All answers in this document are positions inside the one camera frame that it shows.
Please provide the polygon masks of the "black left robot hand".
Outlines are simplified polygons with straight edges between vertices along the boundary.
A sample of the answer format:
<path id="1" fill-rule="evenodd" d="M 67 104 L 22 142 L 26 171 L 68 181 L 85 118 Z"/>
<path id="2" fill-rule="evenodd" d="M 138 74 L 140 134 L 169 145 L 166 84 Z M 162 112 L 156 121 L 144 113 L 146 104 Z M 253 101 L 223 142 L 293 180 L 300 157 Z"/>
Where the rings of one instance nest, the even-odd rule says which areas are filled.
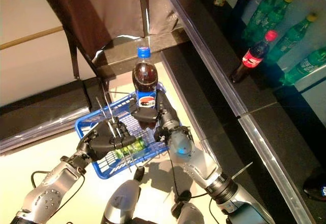
<path id="1" fill-rule="evenodd" d="M 77 146 L 92 162 L 101 160 L 108 152 L 133 144 L 136 137 L 129 134 L 126 125 L 117 117 L 97 123 Z"/>

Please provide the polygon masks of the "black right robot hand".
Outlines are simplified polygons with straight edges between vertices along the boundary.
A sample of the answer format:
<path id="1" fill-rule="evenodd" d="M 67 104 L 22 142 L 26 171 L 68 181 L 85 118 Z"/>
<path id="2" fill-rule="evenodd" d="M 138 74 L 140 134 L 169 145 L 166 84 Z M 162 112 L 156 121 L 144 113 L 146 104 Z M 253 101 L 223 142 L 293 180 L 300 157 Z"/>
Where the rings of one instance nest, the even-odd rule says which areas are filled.
<path id="1" fill-rule="evenodd" d="M 130 114 L 139 122 L 140 126 L 154 128 L 159 122 L 161 128 L 172 130 L 180 126 L 180 120 L 173 106 L 166 96 L 166 88 L 161 82 L 156 86 L 155 106 L 141 107 L 136 95 L 132 95 L 129 104 Z"/>

